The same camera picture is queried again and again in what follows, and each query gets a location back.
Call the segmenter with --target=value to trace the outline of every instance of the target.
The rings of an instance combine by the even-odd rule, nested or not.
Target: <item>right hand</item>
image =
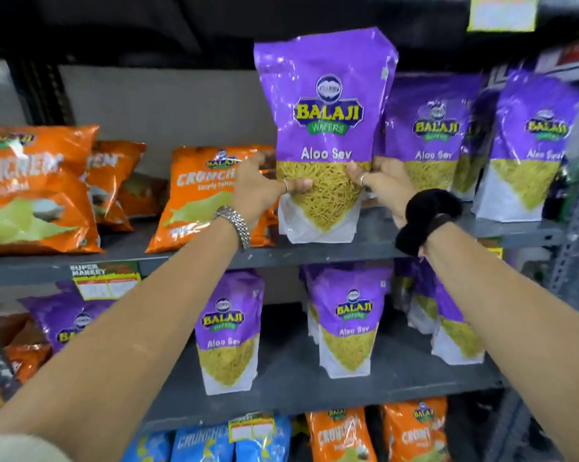
[[[392,211],[396,225],[401,228],[405,220],[405,209],[409,200],[417,193],[413,187],[405,166],[400,160],[390,157],[375,157],[369,173],[362,183],[370,186],[379,202]],[[347,175],[360,186],[360,178],[365,173],[354,161],[347,164]]]

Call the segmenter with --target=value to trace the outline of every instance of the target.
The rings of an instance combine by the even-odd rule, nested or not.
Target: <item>left hand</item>
[[[232,208],[238,212],[250,230],[265,210],[270,208],[279,196],[285,193],[304,193],[313,187],[309,178],[296,180],[271,180],[260,173],[260,169],[273,169],[277,163],[274,152],[260,151],[241,162],[234,181],[234,202]]]

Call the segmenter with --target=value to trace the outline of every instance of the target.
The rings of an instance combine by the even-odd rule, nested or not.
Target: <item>gray shelf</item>
[[[432,356],[430,337],[409,329],[390,305],[379,325],[371,375],[362,378],[331,380],[319,367],[318,348],[298,304],[267,306],[262,318],[258,376],[250,391],[207,396],[190,341],[141,431],[220,423],[255,411],[295,415],[506,385],[490,357],[483,365],[449,366]]]
[[[500,237],[502,246],[506,248],[558,245],[564,240],[562,226],[549,220],[500,224],[476,219],[467,213],[459,219],[458,225],[476,238]],[[156,226],[156,221],[141,222],[134,225],[133,233],[103,236],[105,254],[0,257],[0,286],[69,280],[70,265],[103,261],[138,261],[140,273],[143,276],[149,275],[172,255],[144,252]],[[351,243],[291,244],[284,236],[280,236],[274,248],[254,248],[237,254],[230,269],[390,259],[403,256],[394,248],[397,232],[393,221],[385,217],[383,209],[366,209],[360,216],[358,230]]]

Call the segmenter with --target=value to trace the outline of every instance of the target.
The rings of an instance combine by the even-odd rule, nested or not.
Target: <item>metal watch band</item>
[[[251,233],[247,228],[247,224],[245,223],[245,219],[232,209],[230,206],[221,206],[217,209],[214,213],[213,220],[217,217],[223,217],[225,220],[228,220],[236,231],[239,233],[240,238],[240,249],[244,251],[247,248],[251,248]]]

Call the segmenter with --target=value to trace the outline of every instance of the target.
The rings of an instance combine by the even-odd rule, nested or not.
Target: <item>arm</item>
[[[251,228],[286,191],[259,173],[264,160],[237,170],[233,207]],[[44,365],[1,409],[0,434],[39,436],[75,462],[119,460],[238,246],[234,226],[213,221]]]
[[[416,194],[403,164],[376,159],[364,183],[405,224]],[[362,171],[349,165],[358,184]],[[434,271],[488,353],[569,462],[579,462],[579,314],[516,272],[454,224],[425,246]]]

